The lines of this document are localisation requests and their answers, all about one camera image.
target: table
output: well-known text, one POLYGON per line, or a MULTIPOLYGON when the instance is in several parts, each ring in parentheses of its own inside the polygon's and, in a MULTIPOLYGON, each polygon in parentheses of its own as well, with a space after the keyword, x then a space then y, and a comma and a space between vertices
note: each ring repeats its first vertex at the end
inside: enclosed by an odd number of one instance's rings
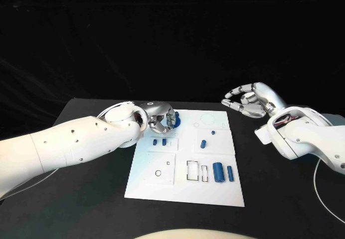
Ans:
MULTIPOLYGON (((73 99, 55 125, 97 116, 119 102, 123 101, 73 99)), ((314 191, 315 157, 289 161, 254 135, 267 118, 252 119, 221 103, 171 104, 175 109, 228 112, 246 208, 124 198, 136 149, 132 146, 61 168, 41 184, 5 201, 0 238, 132 239, 182 228, 263 239, 344 238, 345 225, 322 207, 314 191)), ((344 185, 345 176, 321 164, 318 189, 340 216, 345 215, 344 185)))

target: black curtain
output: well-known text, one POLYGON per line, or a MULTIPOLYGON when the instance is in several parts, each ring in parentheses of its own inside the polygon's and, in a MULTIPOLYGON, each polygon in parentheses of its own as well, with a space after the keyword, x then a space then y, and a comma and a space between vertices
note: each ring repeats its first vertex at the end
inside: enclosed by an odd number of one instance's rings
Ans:
POLYGON ((220 102, 254 82, 344 114, 341 17, 321 5, 5 3, 0 137, 48 128, 71 98, 220 102))

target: robotic hand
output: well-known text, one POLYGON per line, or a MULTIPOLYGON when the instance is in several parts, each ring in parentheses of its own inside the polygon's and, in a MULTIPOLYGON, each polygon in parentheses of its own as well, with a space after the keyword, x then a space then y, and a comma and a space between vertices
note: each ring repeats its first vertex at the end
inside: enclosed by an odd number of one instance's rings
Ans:
POLYGON ((345 174, 345 118, 319 114, 311 108, 289 107, 273 89, 262 82, 231 90, 221 103, 253 118, 270 119, 256 130, 263 144, 270 142, 288 159, 316 155, 329 168, 345 174), (246 93, 241 104, 231 96, 246 93))
POLYGON ((39 174, 101 157, 119 147, 137 143, 150 125, 165 133, 179 125, 169 103, 136 106, 124 102, 109 107, 98 117, 71 120, 55 127, 0 141, 0 199, 39 174))

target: white board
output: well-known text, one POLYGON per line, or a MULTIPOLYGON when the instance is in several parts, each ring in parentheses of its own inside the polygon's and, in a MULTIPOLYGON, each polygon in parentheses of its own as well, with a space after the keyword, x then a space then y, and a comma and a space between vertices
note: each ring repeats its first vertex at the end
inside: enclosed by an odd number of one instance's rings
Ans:
POLYGON ((148 128, 137 142, 124 197, 244 207, 227 112, 175 111, 181 126, 165 134, 148 128), (201 148, 202 140, 207 140, 205 148, 201 148), (223 183, 214 180, 215 162, 223 163, 223 183), (233 167, 234 182, 228 180, 227 166, 233 167), (188 169, 197 180, 187 179, 188 169))

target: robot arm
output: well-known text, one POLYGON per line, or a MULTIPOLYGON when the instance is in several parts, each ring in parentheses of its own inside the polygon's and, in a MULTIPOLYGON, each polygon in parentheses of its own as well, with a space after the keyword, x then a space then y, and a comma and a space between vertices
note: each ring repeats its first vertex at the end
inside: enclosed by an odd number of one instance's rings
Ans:
POLYGON ((98 118, 71 120, 41 132, 0 141, 0 198, 39 174, 88 162, 119 147, 136 144, 148 125, 155 132, 166 132, 161 131, 165 114, 172 130, 178 117, 168 103, 150 102, 139 107, 124 102, 106 109, 98 118), (155 125, 152 118, 159 119, 155 125))
MULTIPOLYGON (((345 174, 345 126, 334 126, 331 121, 311 108, 288 107, 277 93, 264 83, 254 83, 239 87, 254 95, 252 102, 241 98, 246 105, 223 100, 223 104, 240 109, 244 115, 260 118, 269 114, 270 119, 264 126, 256 130, 263 144, 273 143, 280 154, 288 159, 296 159, 305 154, 316 155, 329 168, 345 174)), ((230 98, 244 90, 233 90, 226 95, 230 98)))

